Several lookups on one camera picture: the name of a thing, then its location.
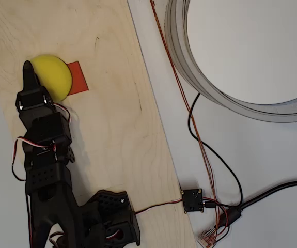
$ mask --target tape roll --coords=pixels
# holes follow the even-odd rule
[[[252,104],[219,91],[196,64],[187,37],[189,0],[169,0],[165,36],[171,57],[182,77],[202,95],[238,114],[269,122],[297,122],[297,99],[278,104]]]

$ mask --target connector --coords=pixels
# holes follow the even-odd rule
[[[208,231],[204,231],[198,238],[197,241],[198,243],[203,247],[203,248],[212,248],[215,245],[215,240],[211,239],[211,236],[215,233],[216,229],[211,228]]]
[[[186,212],[204,211],[202,204],[202,189],[182,190],[184,210]]]

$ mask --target yellow ball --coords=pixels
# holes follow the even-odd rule
[[[67,97],[72,77],[66,63],[54,55],[39,55],[31,60],[35,73],[42,86],[45,86],[53,101]]]

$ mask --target wooden board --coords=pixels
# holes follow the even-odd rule
[[[78,60],[89,87],[63,102],[73,117],[68,167],[78,203],[100,189],[126,190],[135,210],[179,198],[127,1],[0,0],[0,105],[13,138],[25,133],[14,105],[22,66],[39,54]],[[181,204],[138,221],[141,247],[196,246]]]

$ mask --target robotic arm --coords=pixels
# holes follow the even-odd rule
[[[23,66],[23,90],[17,94],[15,105],[27,129],[24,138],[45,147],[23,143],[25,191],[30,196],[30,247],[44,248],[51,227],[57,223],[65,235],[55,248],[140,245],[138,222],[126,192],[102,190],[83,206],[77,205],[67,168],[75,161],[69,121],[56,110],[29,61]]]

